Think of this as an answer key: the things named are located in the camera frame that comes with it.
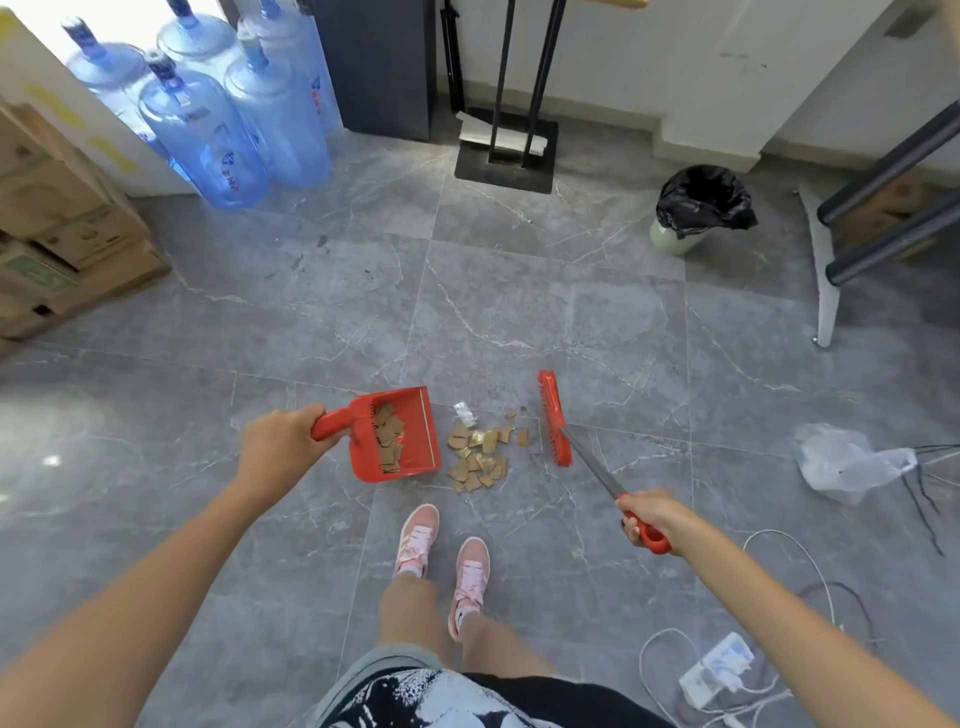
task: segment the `left hand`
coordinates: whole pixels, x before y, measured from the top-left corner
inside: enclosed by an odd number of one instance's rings
[[[275,506],[346,433],[319,442],[310,437],[310,429],[325,411],[314,402],[296,412],[275,409],[247,425],[231,488],[251,497],[259,513]]]

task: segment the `white shoelace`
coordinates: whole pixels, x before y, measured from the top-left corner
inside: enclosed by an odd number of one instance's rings
[[[413,531],[403,543],[400,549],[397,566],[400,567],[408,561],[417,561],[422,565],[426,564],[426,556],[430,552],[430,537],[433,536],[433,529],[425,525],[415,525]]]
[[[464,562],[463,578],[457,584],[457,591],[453,595],[455,601],[470,599],[478,607],[483,606],[483,592],[487,588],[483,571],[483,564],[479,561]]]

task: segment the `dustpan handle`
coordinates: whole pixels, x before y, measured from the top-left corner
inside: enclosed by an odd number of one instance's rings
[[[341,407],[332,412],[327,412],[322,417],[318,417],[317,422],[310,428],[310,437],[317,441],[325,440],[341,430],[353,427],[355,419],[356,417],[349,407]]]

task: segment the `blue water bottle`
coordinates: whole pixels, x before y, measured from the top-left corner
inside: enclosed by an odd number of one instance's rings
[[[224,88],[199,71],[178,71],[147,51],[156,78],[140,93],[140,112],[200,194],[217,207],[249,207],[270,181],[253,140]]]
[[[243,57],[237,35],[225,20],[190,10],[187,0],[167,0],[176,19],[160,28],[156,47],[181,70],[200,71],[218,82],[230,64]]]
[[[169,161],[167,150],[140,115],[140,91],[154,77],[143,60],[143,51],[127,43],[99,42],[79,17],[64,18],[60,25],[80,46],[80,52],[66,62],[70,73],[151,149]]]
[[[260,0],[260,12],[244,15],[240,27],[260,38],[268,59],[286,59],[306,76],[324,131],[338,127],[340,112],[313,16],[282,8],[276,0]]]
[[[248,128],[261,134],[270,176],[291,187],[323,182],[330,155],[306,77],[285,59],[268,61],[249,28],[237,36],[246,57],[230,66],[224,88]]]

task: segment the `pink sneaker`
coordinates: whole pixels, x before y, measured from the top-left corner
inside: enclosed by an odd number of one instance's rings
[[[450,637],[460,641],[460,622],[470,612],[483,612],[483,592],[490,580],[490,550],[483,539],[470,536],[457,555],[457,589],[450,603],[446,626]]]
[[[410,571],[416,576],[426,576],[426,561],[430,547],[440,531],[440,511],[437,506],[424,503],[407,517],[400,529],[400,546],[396,550],[394,576],[401,571]]]

